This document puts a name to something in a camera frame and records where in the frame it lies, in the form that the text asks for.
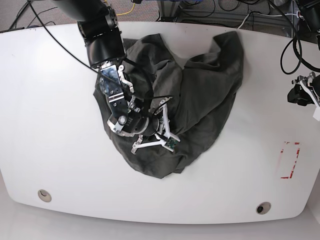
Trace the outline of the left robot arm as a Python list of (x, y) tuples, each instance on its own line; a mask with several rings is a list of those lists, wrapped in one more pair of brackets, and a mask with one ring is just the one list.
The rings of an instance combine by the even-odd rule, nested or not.
[[(315, 105), (320, 106), (320, 69), (303, 57), (302, 40), (310, 33), (316, 37), (316, 43), (320, 44), (320, 2), (318, 0), (296, 0), (298, 17), (302, 19), (306, 28), (295, 27), (287, 15), (277, 6), (274, 1), (268, 2), (280, 16), (288, 22), (293, 35), (291, 40), (284, 47), (280, 55), (280, 68), (285, 75), (292, 75), (297, 72), (301, 65), (310, 70), (309, 76), (298, 76), (292, 81), (293, 88), (287, 94), (287, 101), (299, 106)], [(292, 71), (286, 71), (283, 65), (283, 58), (289, 46), (292, 46), (293, 53), (298, 62)]]

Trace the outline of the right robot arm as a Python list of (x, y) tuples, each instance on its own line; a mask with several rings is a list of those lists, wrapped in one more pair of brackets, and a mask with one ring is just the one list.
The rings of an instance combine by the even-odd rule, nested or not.
[(87, 51), (86, 67), (97, 73), (98, 87), (111, 111), (106, 121), (110, 130), (120, 137), (138, 136), (132, 145), (132, 154), (153, 146), (173, 152), (180, 138), (171, 132), (169, 125), (167, 102), (172, 96), (160, 96), (159, 106), (150, 111), (156, 97), (145, 71), (142, 74), (148, 86), (147, 94), (140, 96), (135, 91), (122, 62), (136, 68), (138, 65), (127, 58), (112, 6), (100, 0), (56, 0), (54, 3), (77, 22)]

